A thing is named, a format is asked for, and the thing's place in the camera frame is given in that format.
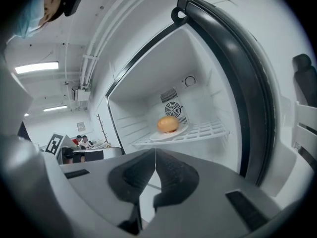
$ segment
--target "fluorescent ceiling light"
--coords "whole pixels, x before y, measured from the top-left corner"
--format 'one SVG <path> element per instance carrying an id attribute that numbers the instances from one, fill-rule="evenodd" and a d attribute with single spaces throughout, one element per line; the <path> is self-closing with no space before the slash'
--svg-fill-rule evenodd
<path id="1" fill-rule="evenodd" d="M 43 109 L 44 112 L 47 111 L 52 111 L 52 110 L 56 110 L 56 109 L 66 109 L 67 106 L 59 106 L 59 107 L 55 107 L 55 108 L 49 108 L 49 109 Z"/>
<path id="2" fill-rule="evenodd" d="M 16 73 L 26 73 L 38 70 L 47 70 L 47 69 L 58 69 L 58 62 L 42 62 L 42 63 L 34 63 L 24 66 L 19 66 L 15 68 Z"/>

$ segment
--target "bread roll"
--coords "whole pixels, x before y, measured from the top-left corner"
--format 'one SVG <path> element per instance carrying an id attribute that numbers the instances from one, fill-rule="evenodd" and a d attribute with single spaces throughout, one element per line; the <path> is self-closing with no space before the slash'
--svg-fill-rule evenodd
<path id="1" fill-rule="evenodd" d="M 158 130 L 161 132 L 174 132 L 179 127 L 179 120 L 176 117 L 163 117 L 158 121 Z"/>

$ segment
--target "white wall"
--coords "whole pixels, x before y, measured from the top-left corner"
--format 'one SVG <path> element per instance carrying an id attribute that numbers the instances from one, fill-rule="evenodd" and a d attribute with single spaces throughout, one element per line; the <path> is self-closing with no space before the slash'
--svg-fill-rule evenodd
<path id="1" fill-rule="evenodd" d="M 85 123 L 85 131 L 78 132 L 77 123 Z M 85 111 L 52 114 L 38 118 L 25 118 L 24 124 L 33 143 L 40 147 L 46 146 L 54 132 L 66 134 L 70 138 L 86 135 L 89 140 L 95 140 L 90 118 Z"/>

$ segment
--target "face mask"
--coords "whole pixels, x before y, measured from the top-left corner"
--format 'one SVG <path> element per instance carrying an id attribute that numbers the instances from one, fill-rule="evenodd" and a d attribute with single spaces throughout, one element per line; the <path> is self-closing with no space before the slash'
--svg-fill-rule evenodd
<path id="1" fill-rule="evenodd" d="M 20 13 L 14 35 L 23 39 L 39 32 L 39 22 L 44 16 L 44 0 L 31 0 Z"/>

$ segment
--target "fan grille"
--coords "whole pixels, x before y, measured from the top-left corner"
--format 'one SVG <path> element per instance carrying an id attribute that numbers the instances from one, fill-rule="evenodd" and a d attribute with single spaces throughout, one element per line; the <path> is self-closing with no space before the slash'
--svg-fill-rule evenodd
<path id="1" fill-rule="evenodd" d="M 179 117 L 178 120 L 179 120 L 179 123 L 181 123 L 181 124 L 187 124 L 187 118 L 186 117 Z"/>
<path id="2" fill-rule="evenodd" d="M 181 113 L 181 106 L 174 101 L 171 101 L 165 106 L 165 113 L 167 116 L 179 117 Z"/>
<path id="3" fill-rule="evenodd" d="M 174 88 L 169 89 L 168 91 L 166 91 L 165 93 L 162 93 L 160 95 L 160 99 L 162 100 L 162 103 L 168 102 L 174 98 L 176 98 L 177 92 Z"/>

